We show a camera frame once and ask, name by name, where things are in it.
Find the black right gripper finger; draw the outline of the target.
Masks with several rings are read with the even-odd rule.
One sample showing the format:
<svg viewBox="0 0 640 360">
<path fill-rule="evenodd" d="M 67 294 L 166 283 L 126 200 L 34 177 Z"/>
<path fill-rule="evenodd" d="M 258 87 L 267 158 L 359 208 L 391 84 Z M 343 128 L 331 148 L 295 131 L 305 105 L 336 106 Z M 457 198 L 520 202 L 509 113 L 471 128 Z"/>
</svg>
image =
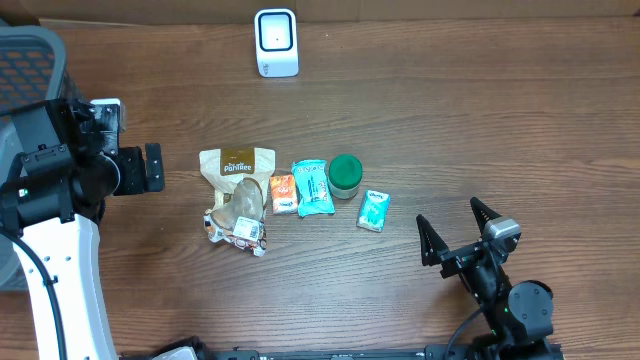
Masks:
<svg viewBox="0 0 640 360">
<path fill-rule="evenodd" d="M 482 234 L 490 234 L 492 227 L 495 225 L 495 220 L 499 219 L 501 215 L 477 197 L 470 199 L 470 206 L 480 232 Z"/>
<path fill-rule="evenodd" d="M 416 217 L 416 223 L 420 235 L 422 265 L 440 264 L 442 257 L 449 252 L 449 247 L 423 215 Z"/>
</svg>

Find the small teal white box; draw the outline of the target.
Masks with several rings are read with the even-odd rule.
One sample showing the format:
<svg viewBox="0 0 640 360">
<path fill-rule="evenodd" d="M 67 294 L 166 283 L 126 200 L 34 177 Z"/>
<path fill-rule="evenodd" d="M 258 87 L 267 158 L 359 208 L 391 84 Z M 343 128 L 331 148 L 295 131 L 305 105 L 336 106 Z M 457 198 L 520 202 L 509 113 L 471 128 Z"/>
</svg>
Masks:
<svg viewBox="0 0 640 360">
<path fill-rule="evenodd" d="M 381 233 L 384 230 L 391 196 L 387 193 L 367 189 L 365 191 L 356 225 Z"/>
</svg>

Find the beige granola bag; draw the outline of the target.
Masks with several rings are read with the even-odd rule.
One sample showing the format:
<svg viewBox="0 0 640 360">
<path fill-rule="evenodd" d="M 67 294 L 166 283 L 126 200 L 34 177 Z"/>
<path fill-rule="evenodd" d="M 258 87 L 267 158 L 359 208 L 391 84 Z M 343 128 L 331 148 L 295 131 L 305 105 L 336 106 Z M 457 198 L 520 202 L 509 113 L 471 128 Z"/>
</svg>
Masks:
<svg viewBox="0 0 640 360">
<path fill-rule="evenodd" d="M 200 172 L 214 188 L 213 206 L 204 212 L 208 239 L 253 256 L 267 249 L 265 216 L 269 180 L 275 171 L 272 149 L 218 148 L 199 153 Z"/>
</svg>

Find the green lid jar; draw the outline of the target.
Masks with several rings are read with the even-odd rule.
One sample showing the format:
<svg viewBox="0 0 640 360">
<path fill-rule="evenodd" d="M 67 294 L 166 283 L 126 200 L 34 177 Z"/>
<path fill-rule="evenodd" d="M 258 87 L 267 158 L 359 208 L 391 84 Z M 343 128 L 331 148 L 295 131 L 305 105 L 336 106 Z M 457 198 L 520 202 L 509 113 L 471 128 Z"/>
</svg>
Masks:
<svg viewBox="0 0 640 360">
<path fill-rule="evenodd" d="M 362 178 L 362 163 L 354 155 L 338 155 L 329 164 L 329 188 L 336 198 L 346 200 L 354 197 L 359 191 Z"/>
</svg>

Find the teal snack packet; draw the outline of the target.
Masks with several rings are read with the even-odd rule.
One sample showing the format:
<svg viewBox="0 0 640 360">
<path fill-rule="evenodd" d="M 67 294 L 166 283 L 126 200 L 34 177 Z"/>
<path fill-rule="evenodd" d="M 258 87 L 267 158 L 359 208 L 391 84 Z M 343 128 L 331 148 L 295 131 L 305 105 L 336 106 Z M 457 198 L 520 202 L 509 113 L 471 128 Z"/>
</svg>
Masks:
<svg viewBox="0 0 640 360">
<path fill-rule="evenodd" d="M 328 189 L 326 160 L 308 159 L 292 164 L 299 193 L 298 215 L 334 214 L 335 207 Z"/>
</svg>

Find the orange snack packet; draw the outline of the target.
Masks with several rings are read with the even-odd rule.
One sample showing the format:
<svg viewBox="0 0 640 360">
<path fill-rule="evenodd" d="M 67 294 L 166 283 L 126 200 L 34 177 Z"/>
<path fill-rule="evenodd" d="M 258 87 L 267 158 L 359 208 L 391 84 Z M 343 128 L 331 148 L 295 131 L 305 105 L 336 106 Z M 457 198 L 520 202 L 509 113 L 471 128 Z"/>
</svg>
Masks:
<svg viewBox="0 0 640 360">
<path fill-rule="evenodd" d="M 298 195 L 292 174 L 270 178 L 272 211 L 275 215 L 294 214 L 298 211 Z"/>
</svg>

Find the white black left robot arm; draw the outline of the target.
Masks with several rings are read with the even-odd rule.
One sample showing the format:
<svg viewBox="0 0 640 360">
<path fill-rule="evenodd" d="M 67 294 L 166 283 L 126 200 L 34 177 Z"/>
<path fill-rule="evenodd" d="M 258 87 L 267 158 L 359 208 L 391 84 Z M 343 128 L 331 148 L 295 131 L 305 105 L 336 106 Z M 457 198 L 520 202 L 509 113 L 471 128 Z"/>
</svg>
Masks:
<svg viewBox="0 0 640 360">
<path fill-rule="evenodd" d="M 114 359 L 99 275 L 110 196 L 160 192 L 161 147 L 121 147 L 116 98 L 45 100 L 1 116 L 1 235 L 24 270 L 42 359 Z"/>
</svg>

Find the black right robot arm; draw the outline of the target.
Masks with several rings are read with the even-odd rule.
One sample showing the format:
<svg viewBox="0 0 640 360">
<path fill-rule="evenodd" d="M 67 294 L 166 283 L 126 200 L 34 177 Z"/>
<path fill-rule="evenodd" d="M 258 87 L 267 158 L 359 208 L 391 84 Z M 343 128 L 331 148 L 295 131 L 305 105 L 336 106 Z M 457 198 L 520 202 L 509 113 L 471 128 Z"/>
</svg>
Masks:
<svg viewBox="0 0 640 360">
<path fill-rule="evenodd" d="M 424 266 L 441 267 L 442 278 L 457 276 L 478 309 L 454 331 L 445 345 L 425 348 L 428 359 L 562 359 L 553 333 L 553 292 L 549 286 L 527 280 L 512 284 L 503 269 L 516 250 L 521 226 L 492 210 L 476 197 L 471 210 L 479 238 L 452 250 L 426 217 L 416 217 Z"/>
</svg>

